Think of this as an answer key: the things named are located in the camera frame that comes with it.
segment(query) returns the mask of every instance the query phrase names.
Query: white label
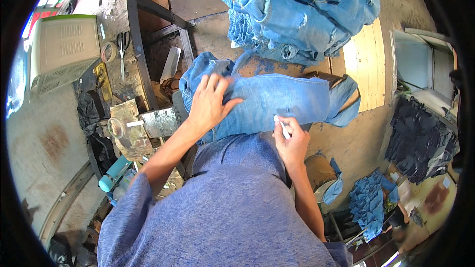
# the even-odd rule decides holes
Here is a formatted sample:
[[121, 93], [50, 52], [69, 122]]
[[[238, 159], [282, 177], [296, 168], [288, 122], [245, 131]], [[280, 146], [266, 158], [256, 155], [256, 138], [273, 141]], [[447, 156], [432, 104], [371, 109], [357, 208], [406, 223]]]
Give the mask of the white label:
[[395, 172], [395, 173], [392, 173], [392, 172], [391, 172], [389, 175], [391, 176], [391, 179], [392, 179], [394, 182], [396, 182], [396, 181], [399, 179], [399, 175], [398, 175], [398, 173], [396, 173], [396, 172]]
[[448, 189], [448, 186], [450, 186], [450, 180], [448, 179], [447, 176], [444, 178], [444, 181], [442, 182], [442, 184], [444, 185], [446, 189]]

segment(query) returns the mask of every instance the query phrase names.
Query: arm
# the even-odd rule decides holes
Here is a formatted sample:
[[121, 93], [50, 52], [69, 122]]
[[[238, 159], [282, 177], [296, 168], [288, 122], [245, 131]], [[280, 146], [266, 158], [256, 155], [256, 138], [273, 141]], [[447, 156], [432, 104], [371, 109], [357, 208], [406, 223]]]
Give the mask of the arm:
[[223, 105], [223, 95], [230, 82], [231, 78], [217, 74], [203, 76], [193, 96], [189, 117], [140, 170], [147, 175], [150, 184], [163, 186], [189, 148], [222, 121], [235, 105], [243, 102], [241, 98], [234, 98]]
[[391, 230], [391, 229], [392, 229], [392, 226], [389, 225], [389, 227], [388, 227], [386, 230], [384, 230], [383, 232], [381, 232], [381, 234], [384, 234], [384, 233], [388, 232], [388, 231]]
[[285, 139], [282, 135], [282, 126], [278, 122], [275, 123], [273, 136], [276, 138], [277, 151], [295, 186], [295, 209], [318, 239], [326, 242], [324, 219], [318, 208], [304, 164], [310, 135], [300, 128], [294, 117], [279, 117], [279, 120], [288, 124], [285, 128], [292, 135], [290, 139]]
[[409, 223], [409, 215], [407, 214], [407, 211], [406, 211], [406, 209], [404, 208], [404, 206], [402, 206], [401, 201], [398, 201], [398, 206], [399, 206], [399, 209], [400, 209], [401, 212], [402, 212], [402, 215], [404, 216], [404, 223], [405, 223], [405, 224]]

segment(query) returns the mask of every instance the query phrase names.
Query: tape roll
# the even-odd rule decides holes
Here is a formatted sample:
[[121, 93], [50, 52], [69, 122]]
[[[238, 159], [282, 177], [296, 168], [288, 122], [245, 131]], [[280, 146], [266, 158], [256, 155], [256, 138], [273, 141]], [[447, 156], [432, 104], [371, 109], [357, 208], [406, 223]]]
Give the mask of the tape roll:
[[[111, 56], [109, 57], [109, 59], [106, 59], [105, 58], [105, 51], [107, 50], [107, 47], [110, 47], [111, 48]], [[114, 60], [114, 58], [117, 56], [117, 47], [116, 47], [116, 44], [113, 43], [113, 42], [108, 42], [108, 43], [105, 43], [105, 45], [102, 47], [101, 49], [101, 60], [102, 62], [104, 63], [108, 63], [112, 60]]]

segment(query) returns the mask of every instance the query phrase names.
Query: blue t-shirt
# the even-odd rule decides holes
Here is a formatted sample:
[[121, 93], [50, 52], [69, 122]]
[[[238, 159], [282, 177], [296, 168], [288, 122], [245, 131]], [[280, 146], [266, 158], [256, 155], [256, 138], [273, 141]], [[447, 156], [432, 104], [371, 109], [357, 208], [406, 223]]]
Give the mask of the blue t-shirt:
[[351, 266], [295, 210], [272, 141], [235, 135], [203, 146], [182, 188], [155, 202], [138, 174], [101, 228], [103, 266]]

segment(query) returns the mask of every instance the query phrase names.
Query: person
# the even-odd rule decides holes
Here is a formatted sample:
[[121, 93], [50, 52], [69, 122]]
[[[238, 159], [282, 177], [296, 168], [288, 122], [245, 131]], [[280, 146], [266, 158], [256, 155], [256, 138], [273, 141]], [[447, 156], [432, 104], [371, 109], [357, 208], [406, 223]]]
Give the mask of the person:
[[271, 135], [240, 134], [203, 145], [193, 177], [155, 203], [151, 186], [163, 186], [188, 149], [243, 101], [222, 104], [230, 82], [217, 74], [203, 76], [189, 117], [104, 220], [99, 266], [352, 265], [343, 243], [325, 240], [304, 165], [310, 135], [292, 117], [279, 117], [290, 139], [276, 123]]
[[401, 200], [398, 200], [397, 203], [389, 200], [388, 192], [385, 189], [383, 189], [383, 199], [384, 220], [386, 220], [389, 225], [386, 230], [381, 233], [383, 234], [392, 230], [391, 235], [394, 241], [402, 243], [406, 240], [406, 229], [409, 224], [409, 215], [402, 205]]

